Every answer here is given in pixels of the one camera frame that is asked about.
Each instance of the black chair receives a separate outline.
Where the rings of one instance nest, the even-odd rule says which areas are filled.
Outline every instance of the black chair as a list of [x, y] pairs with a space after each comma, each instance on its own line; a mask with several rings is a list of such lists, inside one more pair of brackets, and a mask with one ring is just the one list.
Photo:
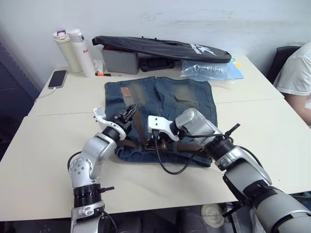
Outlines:
[[276, 49], [276, 56], [272, 62], [267, 79], [273, 84], [286, 60], [296, 52], [300, 46], [284, 46]]

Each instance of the white logo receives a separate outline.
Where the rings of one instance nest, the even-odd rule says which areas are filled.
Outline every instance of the white logo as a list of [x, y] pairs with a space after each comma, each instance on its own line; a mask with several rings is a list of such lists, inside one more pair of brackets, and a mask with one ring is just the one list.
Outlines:
[[191, 48], [197, 53], [197, 54], [203, 54], [205, 51], [209, 52], [211, 54], [213, 54], [214, 56], [217, 56], [216, 54], [214, 54], [213, 51], [211, 51], [209, 48], [201, 46], [201, 45], [194, 45], [194, 44], [190, 44]]

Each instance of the white thermos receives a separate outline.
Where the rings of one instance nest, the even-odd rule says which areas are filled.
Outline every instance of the white thermos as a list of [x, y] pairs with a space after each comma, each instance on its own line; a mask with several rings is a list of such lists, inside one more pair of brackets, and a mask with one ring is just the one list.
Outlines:
[[61, 50], [64, 58], [67, 60], [72, 72], [78, 73], [81, 72], [81, 66], [78, 61], [78, 58], [73, 51], [72, 45], [70, 43], [69, 35], [65, 30], [57, 31], [53, 34], [54, 41]]
[[70, 41], [86, 77], [95, 76], [95, 68], [80, 29], [69, 32]]

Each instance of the white table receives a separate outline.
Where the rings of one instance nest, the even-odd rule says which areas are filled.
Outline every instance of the white table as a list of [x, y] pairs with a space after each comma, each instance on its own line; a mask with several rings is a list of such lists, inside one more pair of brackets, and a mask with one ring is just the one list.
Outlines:
[[[241, 64], [240, 71], [244, 79], [210, 82], [215, 103], [270, 100], [283, 96], [269, 83], [258, 69], [246, 56], [237, 58]], [[83, 73], [69, 73], [62, 88], [54, 93], [36, 101], [29, 116], [88, 113], [93, 108], [105, 106], [104, 84], [106, 82], [118, 82], [145, 78], [150, 76], [167, 76], [174, 79], [180, 78], [180, 69], [166, 69], [153, 72], [140, 72], [138, 75], [121, 74], [121, 77], [86, 78]], [[49, 80], [43, 88], [40, 96], [52, 92], [48, 89]]]
[[[241, 124], [235, 143], [260, 159], [274, 186], [287, 193], [311, 190], [311, 131], [284, 99], [218, 103], [217, 114], [223, 132]], [[98, 131], [91, 113], [25, 117], [0, 163], [0, 221], [70, 217], [67, 159]], [[159, 164], [112, 156], [102, 187], [116, 189], [102, 197], [109, 213], [233, 201], [222, 175], [213, 165], [173, 176]]]

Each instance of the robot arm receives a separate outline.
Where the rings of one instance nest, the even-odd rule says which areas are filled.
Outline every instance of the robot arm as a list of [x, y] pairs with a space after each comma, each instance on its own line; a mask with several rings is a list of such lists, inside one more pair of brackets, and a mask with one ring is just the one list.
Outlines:
[[166, 134], [172, 141], [186, 135], [193, 137], [215, 160], [215, 165], [226, 170], [224, 182], [239, 201], [253, 206], [266, 232], [310, 232], [311, 212], [291, 196], [270, 186], [271, 179], [266, 171], [229, 140], [234, 128], [222, 134], [198, 110], [189, 108], [174, 122], [149, 116], [148, 130], [153, 133], [152, 139], [158, 141], [161, 134]]
[[131, 105], [107, 121], [102, 109], [93, 110], [94, 118], [103, 131], [88, 140], [78, 156], [69, 159], [68, 169], [74, 193], [71, 233], [107, 232], [110, 216], [104, 212], [101, 193], [114, 188], [101, 188], [102, 165], [104, 158], [114, 155], [117, 142], [124, 140], [131, 131], [131, 119], [135, 111], [136, 106]]

